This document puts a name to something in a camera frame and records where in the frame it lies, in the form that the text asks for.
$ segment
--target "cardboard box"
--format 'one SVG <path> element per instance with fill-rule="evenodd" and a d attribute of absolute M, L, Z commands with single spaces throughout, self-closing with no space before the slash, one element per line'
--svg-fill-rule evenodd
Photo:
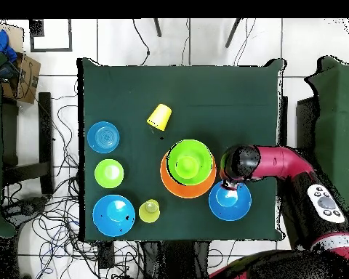
<path fill-rule="evenodd" d="M 9 46 L 11 46 L 15 52 L 23 53 L 23 29 L 15 27 L 13 25 L 7 25 L 0 23 L 0 31 L 5 30 L 9 38 Z"/>
<path fill-rule="evenodd" d="M 11 78 L 8 82 L 1 83 L 3 96 L 33 104 L 35 102 L 41 65 L 25 54 L 17 52 L 14 66 L 20 71 L 20 78 Z"/>

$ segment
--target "button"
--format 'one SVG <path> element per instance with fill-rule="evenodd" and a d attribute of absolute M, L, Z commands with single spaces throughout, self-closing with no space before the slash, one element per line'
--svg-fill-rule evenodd
<path fill-rule="evenodd" d="M 328 197 L 320 197 L 318 199 L 318 205 L 323 209 L 333 210 L 336 208 L 336 203 L 333 199 Z"/>

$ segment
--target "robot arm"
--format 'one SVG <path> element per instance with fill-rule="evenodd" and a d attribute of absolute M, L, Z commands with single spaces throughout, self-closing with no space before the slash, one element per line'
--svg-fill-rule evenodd
<path fill-rule="evenodd" d="M 237 260 L 212 278 L 220 278 L 226 274 L 233 279 L 245 278 L 247 269 L 250 271 L 250 278 L 267 278 L 267 275 L 256 275 L 256 269 L 264 268 L 264 264 L 267 271 L 268 268 L 278 266 L 277 264 L 286 264 L 287 271 L 292 270 L 292 265 L 296 265 L 302 271 L 303 267 L 299 263 L 307 264 L 310 258 L 317 258 L 318 264 L 331 264 L 329 267 L 332 269 L 336 257 L 349 264 L 349 212 L 344 215 L 344 211 L 318 179 L 313 167 L 296 151 L 289 147 L 234 146 L 222 156 L 220 168 L 223 186 L 228 190 L 235 190 L 240 182 L 257 181 L 264 177 L 283 179 L 289 193 L 289 207 L 293 213 L 299 242 L 306 251 L 273 251 L 262 256 L 248 257 L 248 262 L 242 262 L 243 267 Z"/>

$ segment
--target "tiled floor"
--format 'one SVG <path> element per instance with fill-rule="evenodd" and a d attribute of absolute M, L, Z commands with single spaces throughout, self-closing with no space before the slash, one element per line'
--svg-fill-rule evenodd
<path fill-rule="evenodd" d="M 136 25 L 151 54 L 146 65 L 179 65 L 182 62 L 182 51 L 188 37 L 186 19 L 159 19 L 162 37 L 156 35 L 152 19 L 136 20 Z M 288 110 L 288 145 L 295 147 L 296 121 L 295 108 L 298 100 L 313 95 L 310 87 L 304 82 L 304 77 L 316 71 L 316 61 L 324 55 L 334 55 L 342 61 L 349 62 L 349 20 L 332 19 L 254 19 L 242 20 L 228 49 L 225 42 L 230 33 L 234 19 L 216 18 L 191 19 L 191 65 L 264 65 L 273 58 L 283 57 L 287 61 L 284 70 L 284 95 L 289 97 Z M 7 20 L 11 25 L 24 29 L 24 50 L 30 57 L 41 63 L 41 76 L 38 92 L 51 92 L 53 98 L 65 95 L 73 96 L 76 83 L 76 59 L 90 57 L 101 65 L 139 65 L 146 56 L 146 48 L 135 32 L 132 20 L 74 20 L 72 19 L 72 51 L 70 52 L 31 52 L 29 24 L 27 20 Z M 68 48 L 68 21 L 45 20 L 44 38 L 34 38 L 33 47 Z M 246 32 L 251 33 L 243 52 L 242 44 L 246 39 Z M 183 64 L 188 62 L 188 44 L 183 55 Z M 53 119 L 65 136 L 71 138 L 71 133 L 57 118 L 57 112 L 64 107 L 59 116 L 70 126 L 73 138 L 68 147 L 69 153 L 79 162 L 77 140 L 76 97 L 52 100 Z M 17 154 L 20 164 L 39 161 L 37 131 L 37 104 L 20 103 L 18 121 Z M 76 169 L 58 168 L 63 161 L 63 143 L 60 135 L 54 132 L 54 166 L 56 184 L 76 174 Z M 10 187 L 12 193 L 17 185 Z M 41 194 L 38 180 L 23 182 L 23 189 L 16 195 L 23 198 L 31 193 Z M 55 194 L 54 200 L 62 200 L 67 195 L 67 187 L 63 186 Z M 73 207 L 73 214 L 78 216 L 78 209 Z M 51 227 L 54 222 L 47 221 Z M 283 233 L 286 232 L 283 220 L 280 221 Z M 41 228 L 41 222 L 29 222 L 24 226 L 19 243 L 19 264 L 21 273 L 30 273 L 33 278 L 38 275 L 49 259 L 48 244 L 44 244 L 49 236 Z M 271 249 L 290 249 L 288 238 L 275 243 L 270 241 L 237 241 L 214 240 L 209 251 L 209 273 L 225 266 L 227 262 L 243 255 Z M 123 261 L 123 251 L 117 256 L 117 262 Z M 87 263 L 80 257 L 74 259 L 65 272 L 72 258 L 60 249 L 49 263 L 49 269 L 41 279 L 97 279 L 89 270 Z M 89 262 L 94 267 L 96 262 Z M 131 262 L 129 274 L 135 276 L 137 267 Z"/>

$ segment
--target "orange plate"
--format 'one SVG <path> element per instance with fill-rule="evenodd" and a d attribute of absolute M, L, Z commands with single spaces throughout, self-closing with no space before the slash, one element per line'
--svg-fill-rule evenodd
<path fill-rule="evenodd" d="M 216 162 L 214 161 L 213 157 L 213 168 L 211 170 L 211 173 L 209 176 L 202 182 L 197 185 L 181 185 L 174 181 L 171 176 L 168 174 L 167 171 L 167 166 L 166 166 L 166 155 L 163 157 L 161 160 L 161 165 L 160 165 L 160 176 L 161 176 L 161 181 L 163 182 L 164 186 L 166 187 L 167 190 L 169 190 L 173 195 L 176 195 L 177 197 L 181 198 L 196 198 L 199 197 L 200 195 L 203 195 L 204 193 L 207 192 L 209 188 L 213 185 L 214 179 L 216 179 Z"/>

